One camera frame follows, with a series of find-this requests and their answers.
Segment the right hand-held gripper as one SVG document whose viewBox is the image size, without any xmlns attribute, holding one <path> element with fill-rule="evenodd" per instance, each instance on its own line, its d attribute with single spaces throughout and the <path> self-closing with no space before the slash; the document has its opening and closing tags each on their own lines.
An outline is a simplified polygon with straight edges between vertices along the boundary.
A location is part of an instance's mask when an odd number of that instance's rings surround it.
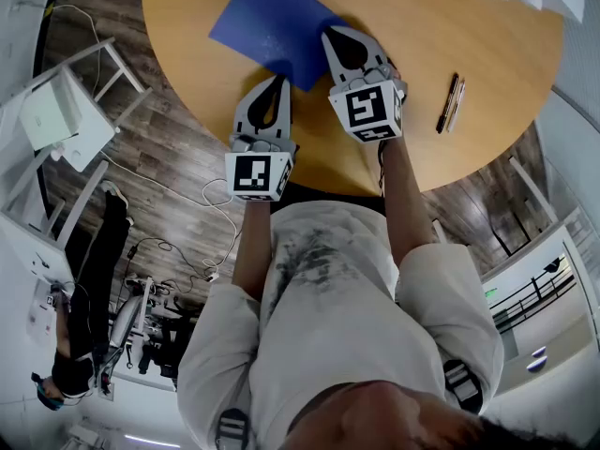
<svg viewBox="0 0 600 450">
<path fill-rule="evenodd" d="M 379 42 L 339 25 L 326 27 L 321 38 L 336 84 L 330 90 L 329 101 L 344 131 L 360 143 L 401 137 L 402 105 L 408 85 L 399 78 L 396 68 L 386 63 Z M 361 69 L 368 71 L 357 77 Z"/>
</svg>

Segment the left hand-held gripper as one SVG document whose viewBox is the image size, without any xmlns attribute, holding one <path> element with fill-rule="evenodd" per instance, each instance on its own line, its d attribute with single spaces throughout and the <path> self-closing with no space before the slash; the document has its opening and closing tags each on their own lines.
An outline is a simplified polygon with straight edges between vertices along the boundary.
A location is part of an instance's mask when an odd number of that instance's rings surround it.
<svg viewBox="0 0 600 450">
<path fill-rule="evenodd" d="M 289 140 L 291 128 L 291 85 L 284 75 L 259 83 L 240 101 L 225 155 L 230 196 L 250 202 L 280 200 L 297 152 L 297 144 Z M 253 136 L 261 133 L 273 137 Z"/>
</svg>

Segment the blue notebook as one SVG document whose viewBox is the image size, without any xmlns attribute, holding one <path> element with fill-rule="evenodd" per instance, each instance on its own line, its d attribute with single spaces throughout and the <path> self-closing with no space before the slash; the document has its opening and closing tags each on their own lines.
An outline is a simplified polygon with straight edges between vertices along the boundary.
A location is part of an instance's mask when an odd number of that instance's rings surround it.
<svg viewBox="0 0 600 450">
<path fill-rule="evenodd" d="M 345 24 L 317 0 L 230 0 L 209 37 L 308 92 L 329 71 L 322 32 Z"/>
</svg>

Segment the black marker pen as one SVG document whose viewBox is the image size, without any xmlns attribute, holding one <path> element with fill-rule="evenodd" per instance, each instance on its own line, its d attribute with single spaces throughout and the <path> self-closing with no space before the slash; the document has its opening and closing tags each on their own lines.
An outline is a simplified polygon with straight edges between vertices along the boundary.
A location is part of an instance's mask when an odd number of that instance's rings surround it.
<svg viewBox="0 0 600 450">
<path fill-rule="evenodd" d="M 457 88 L 458 88 L 458 78 L 459 78 L 459 75 L 457 73 L 454 73 L 451 83 L 450 83 L 450 86 L 449 86 L 446 100 L 444 102 L 444 107 L 443 107 L 442 113 L 441 113 L 441 115 L 438 119 L 437 125 L 436 125 L 436 131 L 438 134 L 441 134 L 443 132 L 444 127 L 447 122 L 447 119 L 449 117 L 451 105 L 454 100 Z"/>
</svg>

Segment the clear ballpoint pen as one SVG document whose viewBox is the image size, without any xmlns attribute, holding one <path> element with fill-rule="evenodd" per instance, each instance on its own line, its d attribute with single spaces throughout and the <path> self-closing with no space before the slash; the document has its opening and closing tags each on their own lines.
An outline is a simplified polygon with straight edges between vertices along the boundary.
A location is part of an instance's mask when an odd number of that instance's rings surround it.
<svg viewBox="0 0 600 450">
<path fill-rule="evenodd" d="M 461 102 L 464 98 L 464 94 L 465 94 L 465 89 L 466 89 L 466 80 L 462 79 L 460 81 L 459 87 L 458 87 L 458 93 L 457 93 L 457 98 L 456 101 L 454 102 L 454 107 L 450 113 L 450 118 L 449 118 L 449 122 L 446 126 L 446 130 L 451 133 L 454 130 L 454 126 L 456 124 L 456 121 L 458 119 L 458 111 L 461 105 Z"/>
</svg>

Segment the person's right forearm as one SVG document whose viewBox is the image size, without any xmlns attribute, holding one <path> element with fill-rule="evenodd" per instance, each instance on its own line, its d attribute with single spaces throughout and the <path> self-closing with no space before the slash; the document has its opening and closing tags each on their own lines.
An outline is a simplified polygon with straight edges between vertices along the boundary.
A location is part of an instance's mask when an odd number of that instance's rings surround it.
<svg viewBox="0 0 600 450">
<path fill-rule="evenodd" d="M 399 282 L 404 285 L 436 245 L 404 139 L 388 140 L 381 157 L 388 240 Z"/>
</svg>

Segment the person's left forearm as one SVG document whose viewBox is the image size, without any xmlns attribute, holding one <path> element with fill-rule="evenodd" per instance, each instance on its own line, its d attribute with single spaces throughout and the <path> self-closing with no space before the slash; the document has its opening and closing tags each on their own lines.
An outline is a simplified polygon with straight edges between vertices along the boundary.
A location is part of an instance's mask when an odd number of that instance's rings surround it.
<svg viewBox="0 0 600 450">
<path fill-rule="evenodd" d="M 248 202 L 245 208 L 232 284 L 261 301 L 272 261 L 271 203 Z"/>
</svg>

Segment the round wooden table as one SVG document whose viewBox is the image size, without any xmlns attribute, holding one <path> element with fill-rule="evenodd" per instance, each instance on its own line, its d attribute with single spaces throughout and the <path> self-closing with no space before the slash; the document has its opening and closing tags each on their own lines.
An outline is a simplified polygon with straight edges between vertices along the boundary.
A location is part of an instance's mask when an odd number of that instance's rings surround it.
<svg viewBox="0 0 600 450">
<path fill-rule="evenodd" d="M 266 68 L 214 41 L 230 0 L 142 0 L 152 48 L 191 113 L 227 141 L 238 102 Z M 563 20 L 515 0 L 318 0 L 374 36 L 408 84 L 403 130 L 418 186 L 451 184 L 489 164 L 544 106 L 559 69 Z M 436 131 L 454 73 L 466 80 L 454 130 Z"/>
</svg>

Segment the person's black trousers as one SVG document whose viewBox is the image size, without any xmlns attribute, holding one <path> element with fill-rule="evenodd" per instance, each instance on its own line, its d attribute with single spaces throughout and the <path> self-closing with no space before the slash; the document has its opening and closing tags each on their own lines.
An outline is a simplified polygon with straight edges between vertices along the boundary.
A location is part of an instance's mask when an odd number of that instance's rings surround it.
<svg viewBox="0 0 600 450">
<path fill-rule="evenodd" d="M 370 209 L 376 213 L 385 216 L 385 200 L 383 196 L 361 197 L 351 195 L 341 195 L 331 192 L 320 191 L 317 189 L 304 187 L 295 183 L 288 183 L 278 202 L 272 202 L 270 212 L 276 213 L 287 206 L 296 203 L 309 202 L 341 202 L 358 205 Z"/>
</svg>

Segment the white side table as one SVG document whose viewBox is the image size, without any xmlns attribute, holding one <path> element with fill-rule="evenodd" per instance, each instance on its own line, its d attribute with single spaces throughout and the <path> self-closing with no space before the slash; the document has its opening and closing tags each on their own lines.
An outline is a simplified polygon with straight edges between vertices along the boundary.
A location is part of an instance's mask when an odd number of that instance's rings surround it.
<svg viewBox="0 0 600 450">
<path fill-rule="evenodd" d="M 67 78 L 74 94 L 75 101 L 82 115 L 79 133 L 67 140 L 48 145 L 41 150 L 48 150 L 54 160 L 64 159 L 77 172 L 82 172 L 103 147 L 120 131 L 120 126 L 128 116 L 152 93 L 150 87 L 145 87 L 125 63 L 113 45 L 112 37 L 76 53 L 56 67 L 44 71 L 29 82 L 14 86 L 0 98 L 0 129 L 23 129 L 19 115 L 25 99 L 40 85 L 51 77 L 63 73 Z M 71 66 L 85 57 L 104 51 L 114 63 L 117 70 L 107 83 L 94 96 L 88 92 L 83 83 L 76 77 Z M 116 118 L 111 119 L 101 109 L 99 102 L 104 95 L 120 79 L 125 78 L 137 92 L 137 97 Z"/>
</svg>

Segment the white metal bar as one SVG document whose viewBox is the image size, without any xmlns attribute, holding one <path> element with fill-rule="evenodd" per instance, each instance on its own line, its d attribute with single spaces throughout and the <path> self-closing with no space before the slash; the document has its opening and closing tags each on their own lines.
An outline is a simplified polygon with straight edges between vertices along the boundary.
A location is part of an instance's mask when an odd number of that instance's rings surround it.
<svg viewBox="0 0 600 450">
<path fill-rule="evenodd" d="M 530 175 L 525 171 L 525 169 L 521 166 L 518 160 L 515 157 L 510 157 L 508 159 L 509 164 L 514 168 L 517 172 L 521 180 L 524 182 L 526 187 L 530 190 L 534 198 L 538 201 L 543 211 L 546 213 L 549 221 L 554 224 L 558 223 L 558 216 L 552 207 L 552 205 L 548 202 L 547 198 L 540 190 L 540 188 L 534 183 L 533 179 Z"/>
</svg>

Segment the white flat box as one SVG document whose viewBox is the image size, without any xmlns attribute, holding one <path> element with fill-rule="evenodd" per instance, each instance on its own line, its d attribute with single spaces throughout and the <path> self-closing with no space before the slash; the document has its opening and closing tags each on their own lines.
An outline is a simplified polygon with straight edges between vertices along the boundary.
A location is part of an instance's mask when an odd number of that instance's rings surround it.
<svg viewBox="0 0 600 450">
<path fill-rule="evenodd" d="M 82 115 L 68 78 L 59 73 L 38 86 L 23 102 L 19 118 L 34 150 L 77 135 Z"/>
</svg>

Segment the person's white shirt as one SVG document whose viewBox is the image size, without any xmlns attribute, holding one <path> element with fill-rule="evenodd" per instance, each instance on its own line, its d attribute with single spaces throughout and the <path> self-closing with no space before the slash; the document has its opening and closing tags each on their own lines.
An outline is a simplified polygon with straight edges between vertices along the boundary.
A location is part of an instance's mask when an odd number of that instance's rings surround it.
<svg viewBox="0 0 600 450">
<path fill-rule="evenodd" d="M 215 450 L 218 419 L 239 408 L 250 443 L 278 450 L 321 391 L 383 380 L 459 404 L 454 361 L 484 410 L 503 343 L 464 246 L 428 244 L 395 263 L 385 218 L 345 202 L 302 202 L 271 218 L 274 257 L 261 300 L 213 286 L 178 372 L 178 408 L 194 441 Z"/>
</svg>

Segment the grey wheeled equipment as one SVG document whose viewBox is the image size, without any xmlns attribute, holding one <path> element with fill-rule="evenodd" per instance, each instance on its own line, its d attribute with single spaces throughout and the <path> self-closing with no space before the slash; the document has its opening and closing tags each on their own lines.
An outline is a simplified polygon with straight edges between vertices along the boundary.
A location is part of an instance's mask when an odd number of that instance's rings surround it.
<svg viewBox="0 0 600 450">
<path fill-rule="evenodd" d="M 95 388 L 104 398 L 113 397 L 113 373 L 120 360 L 127 368 L 121 379 L 177 390 L 179 364 L 203 305 L 188 306 L 170 296 L 172 289 L 150 277 L 130 281 L 130 297 L 110 316 L 108 347 L 96 358 Z"/>
</svg>

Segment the black metal railing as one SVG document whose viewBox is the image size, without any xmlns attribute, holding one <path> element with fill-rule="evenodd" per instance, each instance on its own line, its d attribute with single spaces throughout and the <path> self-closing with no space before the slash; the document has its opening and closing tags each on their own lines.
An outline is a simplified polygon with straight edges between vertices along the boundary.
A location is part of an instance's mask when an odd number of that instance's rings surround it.
<svg viewBox="0 0 600 450">
<path fill-rule="evenodd" d="M 566 259 L 559 259 L 559 264 L 555 272 L 544 271 L 539 277 L 532 277 L 526 285 L 490 307 L 501 335 L 536 316 L 577 286 Z"/>
</svg>

